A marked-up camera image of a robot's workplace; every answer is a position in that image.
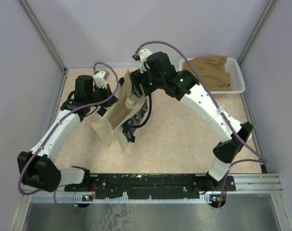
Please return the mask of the white cream-capped bottle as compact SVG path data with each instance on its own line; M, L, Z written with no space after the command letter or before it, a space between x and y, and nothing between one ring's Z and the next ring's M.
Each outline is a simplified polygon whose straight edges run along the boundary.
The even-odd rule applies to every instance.
M130 113L136 106L136 101L130 99L129 97L126 98L125 107L127 113Z

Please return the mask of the beige canvas tote bag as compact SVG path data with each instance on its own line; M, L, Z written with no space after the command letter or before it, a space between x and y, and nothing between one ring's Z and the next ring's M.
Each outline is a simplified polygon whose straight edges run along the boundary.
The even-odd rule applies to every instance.
M117 141L122 152L129 154L138 140L140 129L137 126L146 120L150 104L149 98L143 96L138 98L135 108L127 113L125 107L127 90L132 88L129 71L120 78L119 84L116 93L118 102L107 108L102 117L91 123L91 126L104 144L109 145L112 141Z

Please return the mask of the green cream-capped bottle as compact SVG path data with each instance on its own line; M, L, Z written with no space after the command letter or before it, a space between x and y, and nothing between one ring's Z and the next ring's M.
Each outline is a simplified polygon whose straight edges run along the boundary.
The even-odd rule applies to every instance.
M128 89L127 90L127 98L129 98L129 100L131 101L137 101L138 97L135 95L135 93L133 92L132 89Z

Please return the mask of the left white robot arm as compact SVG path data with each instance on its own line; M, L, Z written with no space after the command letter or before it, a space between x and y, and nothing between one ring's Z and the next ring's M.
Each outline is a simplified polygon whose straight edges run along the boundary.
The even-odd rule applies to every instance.
M92 107L110 107L117 102L115 92L106 82L108 75L107 71L98 71L94 76L78 76L75 90L63 103L43 138L29 152L18 155L18 190L21 194L26 194L23 185L51 193L60 186L86 181L87 169L70 167L59 170L54 163L70 134L90 114Z

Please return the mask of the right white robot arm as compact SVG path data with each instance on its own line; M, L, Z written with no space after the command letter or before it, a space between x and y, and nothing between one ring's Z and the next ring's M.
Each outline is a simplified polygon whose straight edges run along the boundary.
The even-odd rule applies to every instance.
M157 89L164 90L191 108L216 132L220 141L213 149L215 158L208 175L220 181L249 139L252 124L241 123L222 107L216 107L198 79L188 70L176 71L166 53L143 49L133 58L140 62L140 68L129 74L132 93L136 97L150 95Z

